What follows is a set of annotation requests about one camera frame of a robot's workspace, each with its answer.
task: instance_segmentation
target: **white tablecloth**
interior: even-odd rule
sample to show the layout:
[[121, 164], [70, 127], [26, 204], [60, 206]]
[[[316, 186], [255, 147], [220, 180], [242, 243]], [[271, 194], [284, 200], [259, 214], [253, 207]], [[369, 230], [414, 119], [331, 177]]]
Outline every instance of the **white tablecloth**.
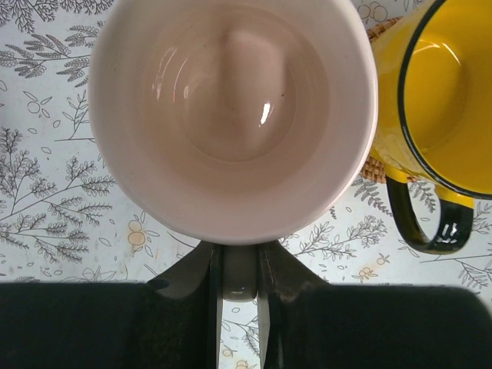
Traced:
[[[353, 2], [369, 28], [421, 0]], [[112, 3], [0, 1], [0, 281], [146, 281], [198, 242], [128, 200], [92, 138], [89, 56]], [[429, 232], [439, 215], [432, 187], [411, 187]], [[418, 254], [400, 240], [385, 187], [359, 178], [282, 243], [331, 283], [464, 286], [492, 307], [491, 212], [477, 201], [472, 238], [453, 257]], [[252, 303], [225, 304], [221, 367], [259, 366], [256, 315]]]

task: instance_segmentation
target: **woven trivet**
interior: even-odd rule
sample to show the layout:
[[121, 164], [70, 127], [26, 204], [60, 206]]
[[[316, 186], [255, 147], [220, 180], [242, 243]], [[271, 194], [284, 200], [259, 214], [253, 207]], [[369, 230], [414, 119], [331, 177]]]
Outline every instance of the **woven trivet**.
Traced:
[[[400, 19], [401, 17], [391, 18], [368, 29], [367, 36], [371, 43], [376, 41], [386, 30], [393, 27]], [[374, 182], [386, 183], [384, 164], [372, 157], [367, 158], [364, 167], [361, 170], [361, 175], [363, 178], [370, 179]], [[408, 180], [414, 181], [415, 178], [409, 177]]]

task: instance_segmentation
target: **tablecloth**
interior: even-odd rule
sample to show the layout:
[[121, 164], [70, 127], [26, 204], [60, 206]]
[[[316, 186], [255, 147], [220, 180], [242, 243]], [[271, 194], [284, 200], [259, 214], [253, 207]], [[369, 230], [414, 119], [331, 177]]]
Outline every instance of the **tablecloth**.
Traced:
[[[198, 243], [128, 200], [93, 139], [88, 65], [114, 2], [0, 0], [0, 281], [146, 281]], [[367, 28], [421, 2], [353, 0]], [[433, 186], [419, 181], [411, 194], [424, 230], [435, 231]], [[492, 307], [491, 212], [492, 202], [476, 202], [461, 252], [418, 254], [397, 233], [384, 186], [358, 178], [281, 243], [334, 284], [457, 285]], [[225, 303], [222, 328], [221, 367], [259, 367], [255, 304]]]

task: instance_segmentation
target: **white mug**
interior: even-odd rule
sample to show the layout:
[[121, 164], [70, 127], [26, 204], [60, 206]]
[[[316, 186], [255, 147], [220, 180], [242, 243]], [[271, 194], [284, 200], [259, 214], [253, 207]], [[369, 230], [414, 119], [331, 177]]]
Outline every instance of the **white mug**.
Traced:
[[121, 0], [90, 76], [91, 127], [121, 189], [219, 244], [320, 217], [377, 124], [376, 68], [349, 0]]

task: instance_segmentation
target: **yellow mug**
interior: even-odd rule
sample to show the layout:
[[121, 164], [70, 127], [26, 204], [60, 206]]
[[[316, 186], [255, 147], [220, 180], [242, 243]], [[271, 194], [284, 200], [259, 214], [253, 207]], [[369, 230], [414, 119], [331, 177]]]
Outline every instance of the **yellow mug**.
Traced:
[[[474, 198], [492, 200], [491, 29], [491, 0], [433, 0], [373, 44], [380, 107], [371, 154], [385, 163], [398, 230], [418, 251], [460, 250]], [[408, 175], [436, 184], [433, 239], [415, 217]]]

